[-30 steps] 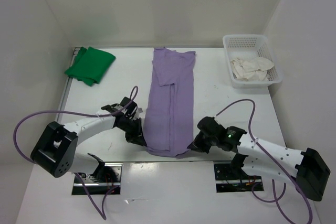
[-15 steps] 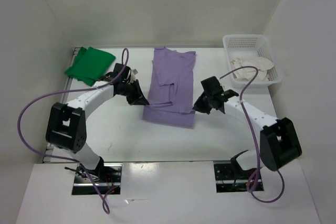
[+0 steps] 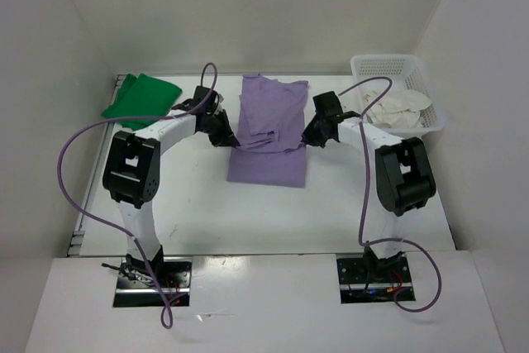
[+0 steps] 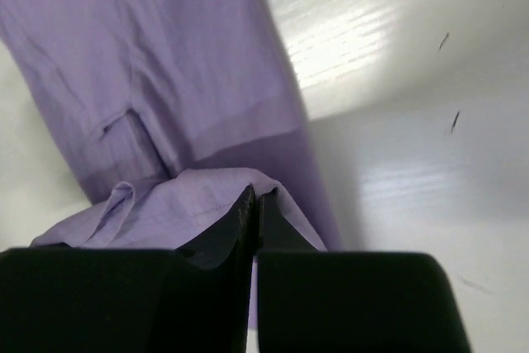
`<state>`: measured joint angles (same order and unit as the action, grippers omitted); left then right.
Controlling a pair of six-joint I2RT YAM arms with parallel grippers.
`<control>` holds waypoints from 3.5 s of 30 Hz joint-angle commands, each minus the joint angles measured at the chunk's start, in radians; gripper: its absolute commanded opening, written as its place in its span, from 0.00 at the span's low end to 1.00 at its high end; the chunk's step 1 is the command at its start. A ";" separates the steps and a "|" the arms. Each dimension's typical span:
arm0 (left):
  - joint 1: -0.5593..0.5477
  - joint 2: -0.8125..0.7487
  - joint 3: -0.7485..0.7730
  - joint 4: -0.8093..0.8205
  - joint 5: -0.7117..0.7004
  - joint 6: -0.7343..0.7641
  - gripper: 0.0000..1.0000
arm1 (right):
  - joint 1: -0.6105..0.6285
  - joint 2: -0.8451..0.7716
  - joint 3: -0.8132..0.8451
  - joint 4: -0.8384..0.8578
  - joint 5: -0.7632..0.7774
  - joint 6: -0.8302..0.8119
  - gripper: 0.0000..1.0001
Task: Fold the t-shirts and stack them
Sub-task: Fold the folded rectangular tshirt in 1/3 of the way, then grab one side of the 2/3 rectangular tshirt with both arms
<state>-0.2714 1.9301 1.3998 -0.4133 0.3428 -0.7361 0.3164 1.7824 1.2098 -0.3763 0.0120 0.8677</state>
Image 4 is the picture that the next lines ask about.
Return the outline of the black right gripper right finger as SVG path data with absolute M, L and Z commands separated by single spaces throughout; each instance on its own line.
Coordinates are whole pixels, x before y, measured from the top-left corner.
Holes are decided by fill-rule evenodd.
M 446 272 L 419 252 L 319 251 L 260 199 L 262 352 L 468 352 Z

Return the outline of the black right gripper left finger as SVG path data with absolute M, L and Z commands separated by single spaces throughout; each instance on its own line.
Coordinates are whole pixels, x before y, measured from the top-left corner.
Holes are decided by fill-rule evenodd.
M 175 250 L 65 245 L 1 255 L 4 352 L 242 352 L 255 192 Z

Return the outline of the purple t shirt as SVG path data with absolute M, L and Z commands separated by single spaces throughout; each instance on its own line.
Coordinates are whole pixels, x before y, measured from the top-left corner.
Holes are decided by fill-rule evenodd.
M 341 247 L 265 0 L 1 0 L 1 39 L 91 202 L 34 246 L 173 250 L 252 186 Z

